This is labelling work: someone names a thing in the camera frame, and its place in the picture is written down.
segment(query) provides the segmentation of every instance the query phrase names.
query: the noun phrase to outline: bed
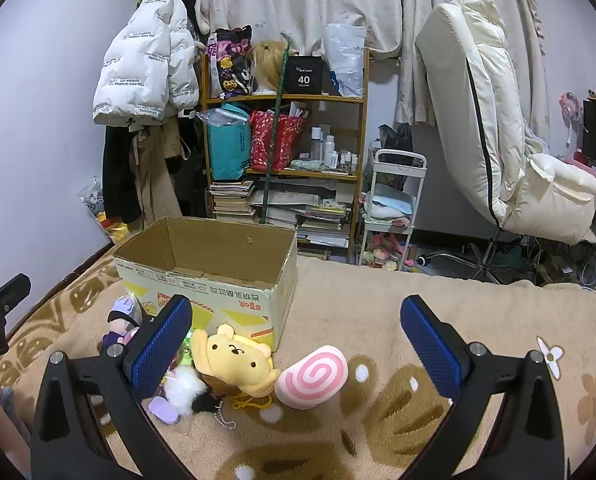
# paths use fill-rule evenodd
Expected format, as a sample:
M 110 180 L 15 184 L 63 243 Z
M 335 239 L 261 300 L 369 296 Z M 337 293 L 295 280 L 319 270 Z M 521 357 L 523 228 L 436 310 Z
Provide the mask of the bed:
M 399 326 L 399 307 L 419 294 L 466 341 L 497 354 L 540 349 L 549 363 L 575 469 L 596 447 L 596 292 L 577 285 L 494 285 L 423 274 L 385 272 L 299 256 L 299 282 L 274 361 L 286 368 L 324 344 L 349 362 L 333 399 L 299 412 L 233 410 L 227 430 L 209 413 L 174 426 L 156 422 L 169 446 L 200 480 L 396 479 L 424 448 L 450 408 Z M 0 388 L 13 386 L 19 414 L 31 423 L 47 359 L 60 349 L 95 355 L 107 314 L 124 288 L 110 254 L 46 302 L 18 329 L 0 357 Z M 460 469 L 473 465 L 500 405 L 492 399 Z M 113 424 L 98 415 L 118 462 L 134 469 Z

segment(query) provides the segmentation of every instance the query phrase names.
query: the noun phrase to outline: red gift bag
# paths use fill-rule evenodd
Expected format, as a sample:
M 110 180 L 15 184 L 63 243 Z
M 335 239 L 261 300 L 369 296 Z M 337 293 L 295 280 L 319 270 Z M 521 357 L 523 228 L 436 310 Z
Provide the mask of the red gift bag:
M 251 167 L 255 170 L 267 169 L 267 150 L 273 128 L 273 112 L 255 110 L 249 118 L 251 126 Z M 293 143 L 305 127 L 302 117 L 281 115 L 278 118 L 278 133 L 275 138 L 273 170 L 280 171 L 289 166 Z

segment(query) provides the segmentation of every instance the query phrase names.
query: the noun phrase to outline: yellow bear plush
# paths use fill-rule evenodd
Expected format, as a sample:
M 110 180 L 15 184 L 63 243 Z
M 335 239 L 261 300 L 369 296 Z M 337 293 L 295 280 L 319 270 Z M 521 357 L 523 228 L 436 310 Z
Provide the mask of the yellow bear plush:
M 280 376 L 280 370 L 273 368 L 269 345 L 234 335 L 228 323 L 221 324 L 212 336 L 194 330 L 191 355 L 201 374 L 237 386 L 251 397 L 269 395 Z

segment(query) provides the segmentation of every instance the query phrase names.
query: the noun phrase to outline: patterned bag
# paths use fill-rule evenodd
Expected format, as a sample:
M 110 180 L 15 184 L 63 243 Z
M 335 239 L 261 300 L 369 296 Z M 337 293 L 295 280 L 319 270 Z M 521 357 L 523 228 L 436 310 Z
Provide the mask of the patterned bag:
M 207 40 L 211 97 L 228 99 L 250 95 L 253 91 L 251 61 L 251 25 L 227 30 L 219 28 Z
M 278 119 L 278 133 L 275 138 L 273 154 L 273 170 L 280 171 L 289 166 L 293 143 L 305 127 L 302 117 L 281 115 Z M 269 140 L 273 128 L 273 112 L 255 110 L 249 118 L 251 126 L 251 167 L 255 170 L 266 170 Z

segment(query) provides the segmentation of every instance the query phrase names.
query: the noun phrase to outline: pink swirl plush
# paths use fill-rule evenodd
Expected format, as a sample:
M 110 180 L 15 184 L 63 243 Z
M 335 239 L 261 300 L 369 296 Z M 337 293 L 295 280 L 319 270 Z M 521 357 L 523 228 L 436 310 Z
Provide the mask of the pink swirl plush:
M 290 408 L 308 410 L 337 394 L 348 375 L 342 352 L 334 346 L 322 346 L 280 375 L 275 395 Z

